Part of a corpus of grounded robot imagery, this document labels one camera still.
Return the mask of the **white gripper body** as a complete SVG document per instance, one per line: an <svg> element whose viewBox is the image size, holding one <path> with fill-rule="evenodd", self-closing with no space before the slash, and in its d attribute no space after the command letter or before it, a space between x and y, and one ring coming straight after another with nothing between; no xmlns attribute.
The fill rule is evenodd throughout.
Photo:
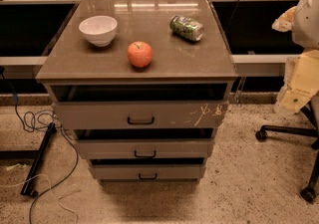
<svg viewBox="0 0 319 224"><path fill-rule="evenodd" d="M311 98L319 91L319 51L302 53L295 63L288 88Z"/></svg>

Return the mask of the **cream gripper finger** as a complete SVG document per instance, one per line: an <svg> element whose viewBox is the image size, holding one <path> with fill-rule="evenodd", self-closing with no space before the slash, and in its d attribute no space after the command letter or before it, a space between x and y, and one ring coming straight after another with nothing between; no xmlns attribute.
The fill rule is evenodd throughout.
<svg viewBox="0 0 319 224"><path fill-rule="evenodd" d="M298 113L305 107L311 97L283 86L276 99L274 111L277 113Z"/></svg>
<svg viewBox="0 0 319 224"><path fill-rule="evenodd" d="M292 30L294 13L296 7L293 6L281 14L272 24L271 28L278 32L287 32Z"/></svg>

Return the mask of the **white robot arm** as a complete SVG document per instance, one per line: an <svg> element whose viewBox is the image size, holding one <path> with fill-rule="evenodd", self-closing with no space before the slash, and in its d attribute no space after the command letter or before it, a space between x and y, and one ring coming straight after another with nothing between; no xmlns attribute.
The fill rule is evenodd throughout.
<svg viewBox="0 0 319 224"><path fill-rule="evenodd" d="M287 59L275 104L276 112L297 113L319 92L319 0L300 0L273 22L272 29L290 31L293 42L304 48L297 58Z"/></svg>

